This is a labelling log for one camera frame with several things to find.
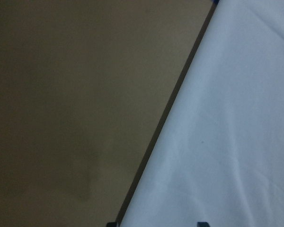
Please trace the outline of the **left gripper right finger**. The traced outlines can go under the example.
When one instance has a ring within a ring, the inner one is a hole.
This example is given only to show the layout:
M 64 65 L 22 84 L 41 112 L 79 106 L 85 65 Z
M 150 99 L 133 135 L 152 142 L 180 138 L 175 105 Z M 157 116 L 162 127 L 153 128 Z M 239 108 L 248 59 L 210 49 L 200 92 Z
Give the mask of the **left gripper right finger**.
M 197 227 L 208 227 L 208 222 L 197 222 Z

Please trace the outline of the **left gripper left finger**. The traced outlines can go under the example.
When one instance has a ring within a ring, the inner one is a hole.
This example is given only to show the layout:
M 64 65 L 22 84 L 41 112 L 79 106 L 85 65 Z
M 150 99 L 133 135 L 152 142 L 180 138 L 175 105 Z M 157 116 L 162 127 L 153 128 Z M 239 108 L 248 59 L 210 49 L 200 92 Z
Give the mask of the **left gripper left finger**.
M 108 222 L 106 224 L 106 227 L 119 227 L 119 223 L 118 222 Z

